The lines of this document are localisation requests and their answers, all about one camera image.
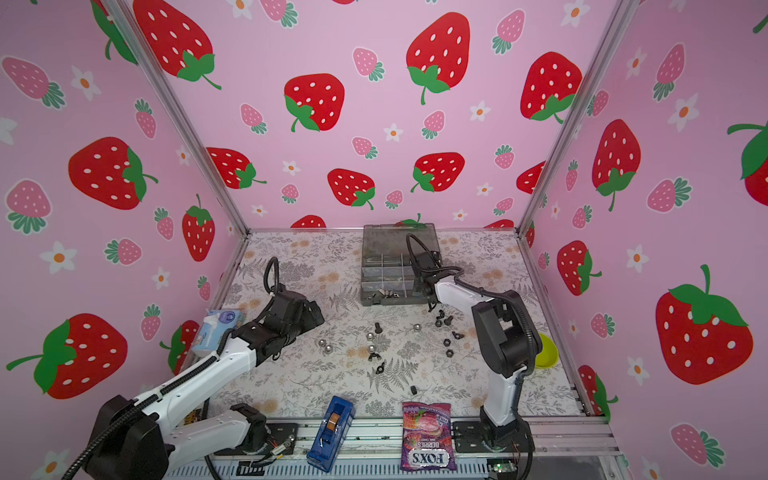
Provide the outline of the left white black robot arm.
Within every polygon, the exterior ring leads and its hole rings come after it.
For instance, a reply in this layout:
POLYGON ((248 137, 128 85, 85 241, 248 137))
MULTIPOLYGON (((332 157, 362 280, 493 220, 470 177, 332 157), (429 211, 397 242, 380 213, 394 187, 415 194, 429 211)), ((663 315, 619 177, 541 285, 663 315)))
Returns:
POLYGON ((162 479, 176 468, 227 449, 257 451, 269 441, 265 416, 239 403, 189 425, 184 418, 233 379, 255 369, 322 325, 321 309, 280 291, 253 321, 225 334, 203 360, 133 399, 117 395, 100 409, 89 444, 64 478, 162 479))

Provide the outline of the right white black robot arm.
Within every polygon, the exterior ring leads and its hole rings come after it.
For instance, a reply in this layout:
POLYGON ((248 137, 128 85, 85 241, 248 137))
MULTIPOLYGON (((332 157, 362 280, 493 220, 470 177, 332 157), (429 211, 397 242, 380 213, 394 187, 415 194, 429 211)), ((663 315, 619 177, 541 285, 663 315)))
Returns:
POLYGON ((406 235, 414 290, 431 309, 453 307, 473 320, 480 353, 490 369, 488 395, 480 408, 482 438, 491 451, 512 445, 535 451, 530 425, 519 413, 524 380, 533 374, 541 337, 514 290, 493 292, 462 279, 464 270, 447 266, 416 235, 406 235))

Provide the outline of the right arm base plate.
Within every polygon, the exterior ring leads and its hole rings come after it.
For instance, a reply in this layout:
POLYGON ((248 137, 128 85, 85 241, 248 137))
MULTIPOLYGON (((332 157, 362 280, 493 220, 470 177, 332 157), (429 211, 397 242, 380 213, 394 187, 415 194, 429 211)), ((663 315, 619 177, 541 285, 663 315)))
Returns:
POLYGON ((458 421, 452 438, 459 453, 531 453, 536 450, 529 425, 515 420, 504 426, 477 421, 458 421))

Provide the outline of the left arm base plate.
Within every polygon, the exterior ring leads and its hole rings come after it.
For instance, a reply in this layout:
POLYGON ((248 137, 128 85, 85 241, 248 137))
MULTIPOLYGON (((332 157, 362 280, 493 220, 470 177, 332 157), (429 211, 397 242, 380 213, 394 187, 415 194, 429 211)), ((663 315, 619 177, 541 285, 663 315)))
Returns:
POLYGON ((292 451, 298 423, 264 423, 252 426, 238 447, 247 455, 266 456, 278 447, 292 451))

